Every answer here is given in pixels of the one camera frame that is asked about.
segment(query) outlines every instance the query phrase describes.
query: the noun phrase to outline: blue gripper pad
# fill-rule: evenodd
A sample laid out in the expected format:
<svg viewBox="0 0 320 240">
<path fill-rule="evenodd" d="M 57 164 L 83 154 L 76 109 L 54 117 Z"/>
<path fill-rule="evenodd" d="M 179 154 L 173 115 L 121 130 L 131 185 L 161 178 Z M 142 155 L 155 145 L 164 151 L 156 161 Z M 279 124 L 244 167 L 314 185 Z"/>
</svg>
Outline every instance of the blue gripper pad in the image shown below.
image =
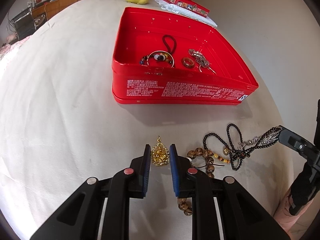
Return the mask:
<svg viewBox="0 0 320 240">
<path fill-rule="evenodd" d="M 177 167 L 177 150 L 174 144 L 170 146 L 170 166 L 171 166 L 171 175 L 172 175 L 172 183 L 173 183 L 173 190 L 176 197 L 179 196 L 180 190 L 180 182 L 179 182 L 179 172 Z"/>
</svg>

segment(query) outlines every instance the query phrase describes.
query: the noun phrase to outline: gold pendant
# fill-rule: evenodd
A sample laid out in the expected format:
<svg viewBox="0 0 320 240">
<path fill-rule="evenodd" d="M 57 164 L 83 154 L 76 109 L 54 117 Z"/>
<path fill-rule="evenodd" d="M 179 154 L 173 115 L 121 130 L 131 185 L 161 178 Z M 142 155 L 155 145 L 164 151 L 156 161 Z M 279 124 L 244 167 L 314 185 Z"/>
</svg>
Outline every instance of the gold pendant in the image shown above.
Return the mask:
<svg viewBox="0 0 320 240">
<path fill-rule="evenodd" d="M 151 158 L 155 166 L 165 166 L 170 163 L 169 151 L 161 142 L 160 136 L 158 137 L 158 143 L 151 150 Z"/>
</svg>

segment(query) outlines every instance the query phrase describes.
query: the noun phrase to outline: white bedsheet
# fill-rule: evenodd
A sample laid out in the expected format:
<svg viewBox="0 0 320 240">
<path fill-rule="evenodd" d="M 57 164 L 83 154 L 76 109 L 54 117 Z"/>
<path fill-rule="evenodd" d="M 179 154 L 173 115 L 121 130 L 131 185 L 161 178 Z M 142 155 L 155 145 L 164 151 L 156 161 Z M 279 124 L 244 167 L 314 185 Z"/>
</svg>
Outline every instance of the white bedsheet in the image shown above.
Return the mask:
<svg viewBox="0 0 320 240">
<path fill-rule="evenodd" d="M 111 59 L 124 0 L 81 0 L 42 26 L 21 47 L 0 82 L 0 208 L 28 239 L 88 177 L 105 179 L 141 156 L 157 136 L 179 155 L 214 131 L 227 140 L 230 122 L 244 139 L 281 124 L 260 84 L 238 106 L 120 105 L 111 93 Z M 221 153 L 222 145 L 208 140 Z M 269 213 L 292 182 L 291 153 L 281 145 L 257 150 L 234 176 Z M 191 217 L 177 208 L 170 167 L 151 166 L 144 200 L 131 200 L 130 239 L 191 239 Z"/>
</svg>

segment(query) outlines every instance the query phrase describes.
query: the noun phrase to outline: wooden ring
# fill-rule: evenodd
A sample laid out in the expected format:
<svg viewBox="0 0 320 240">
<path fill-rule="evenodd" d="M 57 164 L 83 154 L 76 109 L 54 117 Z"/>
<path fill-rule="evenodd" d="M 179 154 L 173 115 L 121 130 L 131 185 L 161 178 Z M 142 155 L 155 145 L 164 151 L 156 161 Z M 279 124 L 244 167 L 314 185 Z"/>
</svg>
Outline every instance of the wooden ring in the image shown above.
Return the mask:
<svg viewBox="0 0 320 240">
<path fill-rule="evenodd" d="M 184 57 L 182 60 L 182 65 L 184 65 L 186 68 L 193 68 L 195 66 L 195 62 L 188 57 Z"/>
</svg>

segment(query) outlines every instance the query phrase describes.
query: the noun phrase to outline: black clamp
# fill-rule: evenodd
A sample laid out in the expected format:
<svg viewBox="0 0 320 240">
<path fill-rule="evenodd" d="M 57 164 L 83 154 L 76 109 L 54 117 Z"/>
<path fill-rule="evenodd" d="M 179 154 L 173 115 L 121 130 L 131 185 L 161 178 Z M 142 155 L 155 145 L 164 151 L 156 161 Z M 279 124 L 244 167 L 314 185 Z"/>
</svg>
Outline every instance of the black clamp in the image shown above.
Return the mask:
<svg viewBox="0 0 320 240">
<path fill-rule="evenodd" d="M 148 190 L 150 145 L 130 168 L 112 178 L 86 180 L 34 233 L 30 240 L 97 239 L 105 198 L 108 198 L 101 240 L 129 239 L 129 199 L 144 198 Z"/>
</svg>

